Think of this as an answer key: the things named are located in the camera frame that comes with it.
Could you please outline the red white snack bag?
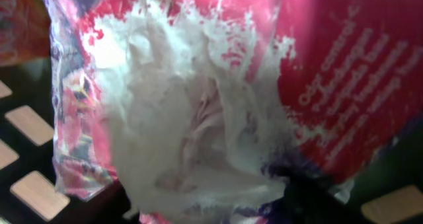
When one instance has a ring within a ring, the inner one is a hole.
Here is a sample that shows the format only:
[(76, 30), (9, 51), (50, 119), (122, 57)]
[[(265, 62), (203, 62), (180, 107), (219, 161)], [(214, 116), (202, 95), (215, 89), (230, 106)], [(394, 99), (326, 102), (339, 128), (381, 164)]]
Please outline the red white snack bag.
[(56, 188), (255, 221), (277, 168), (344, 193), (422, 115), (422, 0), (45, 0)]

